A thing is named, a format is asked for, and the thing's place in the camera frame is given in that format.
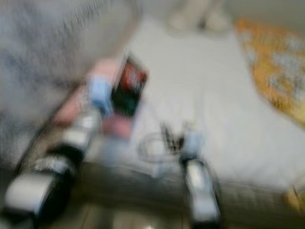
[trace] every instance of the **black and white device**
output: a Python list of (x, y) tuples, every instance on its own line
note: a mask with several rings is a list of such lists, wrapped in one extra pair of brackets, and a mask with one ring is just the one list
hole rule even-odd
[[(88, 109), (66, 130), (60, 144), (11, 182), (0, 212), (0, 229), (37, 229), (64, 211), (75, 174), (100, 121), (101, 113), (95, 108)], [(170, 131), (165, 131), (163, 140), (169, 152), (178, 156), (183, 169), (191, 228), (220, 229), (221, 214), (211, 171), (199, 160), (200, 132), (188, 129), (183, 136), (175, 138)]]
[(100, 121), (98, 110), (85, 111), (66, 130), (60, 144), (11, 182), (0, 213), (1, 229), (35, 229), (64, 211), (75, 174)]
[(207, 164), (199, 160), (202, 136), (200, 132), (189, 129), (183, 138), (179, 161), (189, 193), (191, 228), (220, 229), (222, 219), (211, 170)]

